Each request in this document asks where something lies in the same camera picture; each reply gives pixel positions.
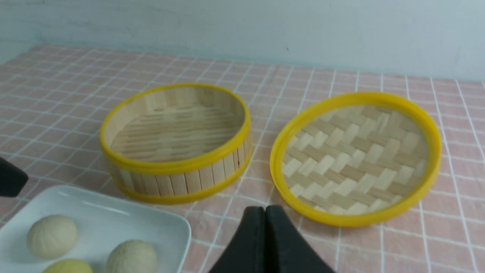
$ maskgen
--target wall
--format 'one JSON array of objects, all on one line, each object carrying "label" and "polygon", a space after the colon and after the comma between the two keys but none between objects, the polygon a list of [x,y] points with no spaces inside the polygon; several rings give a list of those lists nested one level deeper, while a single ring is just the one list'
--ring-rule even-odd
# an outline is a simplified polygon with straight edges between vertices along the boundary
[{"label": "wall", "polygon": [[0,0],[0,39],[485,80],[483,0]]}]

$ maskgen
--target bamboo steamer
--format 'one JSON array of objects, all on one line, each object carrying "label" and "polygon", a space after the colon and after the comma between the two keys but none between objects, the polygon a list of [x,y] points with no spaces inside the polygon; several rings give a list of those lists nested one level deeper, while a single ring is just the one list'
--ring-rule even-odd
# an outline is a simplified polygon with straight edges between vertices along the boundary
[{"label": "bamboo steamer", "polygon": [[244,102],[224,88],[157,87],[115,107],[100,141],[114,183],[149,203],[205,198],[233,183],[252,153]]},{"label": "bamboo steamer", "polygon": [[290,121],[270,168],[295,210],[335,226],[397,216],[431,188],[441,142],[431,117],[391,94],[359,92],[322,101]]}]

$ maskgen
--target white plate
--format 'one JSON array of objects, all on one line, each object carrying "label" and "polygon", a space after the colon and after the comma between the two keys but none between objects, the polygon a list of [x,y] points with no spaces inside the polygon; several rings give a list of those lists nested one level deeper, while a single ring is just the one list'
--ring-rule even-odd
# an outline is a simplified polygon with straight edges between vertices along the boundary
[{"label": "white plate", "polygon": [[[65,256],[44,261],[27,248],[34,222],[51,215],[71,217],[78,228],[75,247]],[[0,272],[41,273],[65,258],[88,262],[94,273],[105,273],[110,252],[129,239],[150,243],[159,257],[160,273],[178,273],[189,249],[191,229],[179,215],[70,186],[46,189],[0,229]]]}]

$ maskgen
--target woven bamboo pattern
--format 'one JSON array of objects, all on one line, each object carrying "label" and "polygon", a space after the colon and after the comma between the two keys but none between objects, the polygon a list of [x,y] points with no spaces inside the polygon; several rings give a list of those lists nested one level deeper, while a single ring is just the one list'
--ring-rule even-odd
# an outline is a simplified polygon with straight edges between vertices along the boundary
[{"label": "woven bamboo pattern", "polygon": [[283,175],[293,195],[338,215],[381,210],[421,182],[428,146],[398,111],[358,105],[319,116],[290,141]]}]

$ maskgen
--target raw bun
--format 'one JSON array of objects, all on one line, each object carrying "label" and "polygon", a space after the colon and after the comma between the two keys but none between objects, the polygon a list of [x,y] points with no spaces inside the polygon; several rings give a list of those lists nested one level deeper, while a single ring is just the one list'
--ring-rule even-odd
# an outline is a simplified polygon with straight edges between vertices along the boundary
[{"label": "raw bun", "polygon": [[111,251],[106,262],[107,273],[155,273],[157,253],[141,240],[129,240]]},{"label": "raw bun", "polygon": [[83,260],[65,259],[51,264],[42,273],[93,273],[93,270]]},{"label": "raw bun", "polygon": [[62,215],[50,215],[35,222],[27,234],[27,247],[41,259],[56,259],[71,250],[76,243],[76,224]]}]

